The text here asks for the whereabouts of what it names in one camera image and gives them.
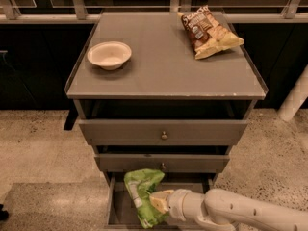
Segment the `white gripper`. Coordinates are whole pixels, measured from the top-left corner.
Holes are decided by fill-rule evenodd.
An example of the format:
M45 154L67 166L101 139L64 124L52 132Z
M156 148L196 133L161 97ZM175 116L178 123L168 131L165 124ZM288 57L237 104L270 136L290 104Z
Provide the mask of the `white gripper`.
M164 190L154 192L149 196L151 205L160 213L169 214L178 220L194 220L203 222L208 217L204 203L205 194L195 193L190 190Z

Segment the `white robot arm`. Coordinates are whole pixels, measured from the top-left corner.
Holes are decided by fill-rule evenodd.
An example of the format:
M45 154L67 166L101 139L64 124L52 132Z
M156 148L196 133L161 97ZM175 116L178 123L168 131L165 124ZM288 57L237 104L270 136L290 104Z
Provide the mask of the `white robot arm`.
M193 220L205 231L236 231L240 223L260 231L308 231L308 213L222 190L154 192L151 205L181 221Z

